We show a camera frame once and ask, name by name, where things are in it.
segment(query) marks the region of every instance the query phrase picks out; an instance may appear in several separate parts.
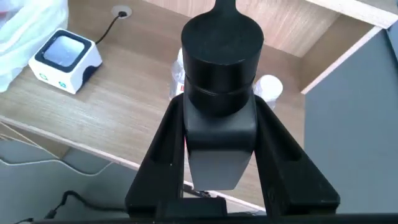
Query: white cable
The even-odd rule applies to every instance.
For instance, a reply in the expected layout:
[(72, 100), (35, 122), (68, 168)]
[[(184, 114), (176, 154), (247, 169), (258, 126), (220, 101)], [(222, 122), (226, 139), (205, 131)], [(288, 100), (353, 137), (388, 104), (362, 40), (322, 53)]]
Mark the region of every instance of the white cable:
[(12, 139), (12, 140), (15, 140), (15, 141), (23, 142), (23, 143), (25, 143), (25, 144), (29, 144), (29, 145), (34, 146), (34, 147), (37, 147), (37, 148), (39, 148), (39, 149), (41, 149), (41, 150), (43, 150), (43, 151), (45, 151), (45, 152), (51, 154), (53, 157), (58, 158), (58, 156), (56, 156), (54, 153), (52, 153), (52, 152), (46, 150), (46, 149), (43, 148), (42, 146), (38, 145), (36, 142), (30, 140), (28, 137), (26, 137), (26, 136), (24, 136), (23, 134), (21, 134), (21, 133), (17, 132), (16, 130), (14, 130), (12, 127), (10, 127), (10, 126), (4, 124), (3, 122), (0, 123), (0, 124), (3, 125), (4, 127), (6, 127), (7, 129), (9, 129), (10, 131), (12, 131), (13, 133), (16, 133), (16, 134), (19, 135), (20, 137), (26, 139), (26, 141), (29, 141), (30, 143), (21, 141), (21, 140), (16, 139), (16, 138), (12, 138), (12, 137), (10, 137), (10, 136), (6, 136), (7, 138)]
[(47, 159), (47, 160), (42, 160), (42, 161), (36, 161), (36, 162), (20, 162), (20, 163), (8, 163), (6, 161), (4, 161), (3, 159), (0, 158), (0, 162), (2, 162), (4, 165), (6, 166), (27, 166), (27, 165), (34, 165), (34, 164), (42, 164), (42, 163), (46, 163), (46, 162), (58, 162), (61, 163), (62, 165), (66, 166), (67, 168), (71, 169), (72, 171), (75, 171), (76, 173), (80, 174), (80, 175), (84, 175), (87, 177), (95, 177), (97, 175), (100, 175), (100, 173), (102, 173), (102, 171), (104, 171), (106, 168), (108, 168), (111, 164), (113, 164), (113, 162), (110, 162), (109, 164), (107, 164), (106, 166), (104, 166), (101, 170), (99, 170), (98, 172), (94, 173), (94, 174), (86, 174), (82, 171), (78, 171), (77, 169), (75, 169), (74, 167), (68, 165), (67, 163), (60, 161), (60, 160), (56, 160), (56, 159)]

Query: wooden panel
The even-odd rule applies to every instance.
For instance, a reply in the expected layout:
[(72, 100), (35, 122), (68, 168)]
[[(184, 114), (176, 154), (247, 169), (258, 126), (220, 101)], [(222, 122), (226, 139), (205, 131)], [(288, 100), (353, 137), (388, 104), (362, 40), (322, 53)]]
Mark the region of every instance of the wooden panel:
[[(170, 69), (188, 17), (130, 0), (70, 0), (70, 26), (96, 40), (126, 4), (132, 16), (115, 23), (98, 48), (103, 65), (76, 95), (37, 80), (26, 68), (0, 95), (0, 120), (77, 149), (137, 168), (169, 104)], [(303, 144), (304, 96), (295, 74), (300, 59), (264, 46), (258, 75), (276, 75), (284, 84), (276, 115)], [(185, 180), (190, 181), (188, 170)], [(264, 206), (255, 160), (228, 195)]]
[(19, 129), (15, 126), (4, 124), (2, 122), (0, 122), (0, 137), (3, 140), (20, 141), (26, 144), (30, 144), (34, 147), (45, 149), (59, 159), (61, 159), (69, 150), (69, 146), (53, 140), (49, 140), (38, 134)]
[(396, 0), (306, 0), (387, 29), (398, 20)]
[(303, 57), (302, 93), (308, 93), (380, 30), (380, 27), (341, 15)]
[[(215, 0), (146, 0), (194, 17), (209, 11)], [(339, 16), (304, 0), (237, 0), (238, 10), (262, 28), (265, 44), (302, 57)]]

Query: white device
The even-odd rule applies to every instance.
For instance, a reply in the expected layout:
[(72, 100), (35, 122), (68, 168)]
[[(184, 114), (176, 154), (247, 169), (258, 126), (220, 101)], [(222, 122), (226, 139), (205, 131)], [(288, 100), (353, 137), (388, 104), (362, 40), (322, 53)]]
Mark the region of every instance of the white device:
[(29, 60), (36, 78), (72, 94), (101, 64), (101, 55), (92, 40), (64, 29), (57, 29)]

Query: plastic bag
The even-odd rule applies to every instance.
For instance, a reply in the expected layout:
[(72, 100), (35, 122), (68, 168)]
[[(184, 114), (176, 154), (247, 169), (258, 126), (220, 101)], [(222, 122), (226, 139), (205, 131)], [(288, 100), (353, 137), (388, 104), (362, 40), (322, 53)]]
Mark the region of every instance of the plastic bag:
[(67, 0), (0, 0), (0, 93), (58, 28), (68, 25)]

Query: black knob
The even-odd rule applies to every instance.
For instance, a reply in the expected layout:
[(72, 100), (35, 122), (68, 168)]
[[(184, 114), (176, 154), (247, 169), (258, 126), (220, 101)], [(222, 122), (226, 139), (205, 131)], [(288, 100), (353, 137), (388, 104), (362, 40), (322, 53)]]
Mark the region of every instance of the black knob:
[(185, 94), (203, 113), (226, 116), (247, 102), (264, 36), (256, 22), (238, 12), (235, 0), (191, 19), (181, 34)]

